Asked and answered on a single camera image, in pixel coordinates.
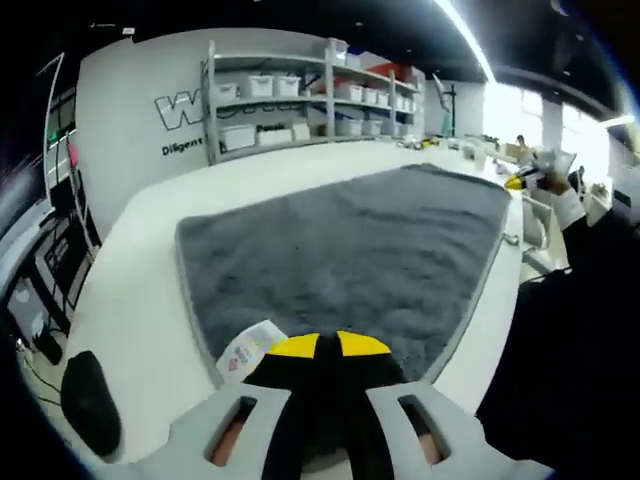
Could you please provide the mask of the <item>person's right hand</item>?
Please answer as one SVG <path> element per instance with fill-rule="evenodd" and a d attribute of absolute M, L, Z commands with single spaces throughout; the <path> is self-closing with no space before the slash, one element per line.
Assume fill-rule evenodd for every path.
<path fill-rule="evenodd" d="M 537 181 L 537 187 L 555 196 L 561 196 L 571 189 L 567 178 L 555 171 L 548 172 L 539 179 Z"/>

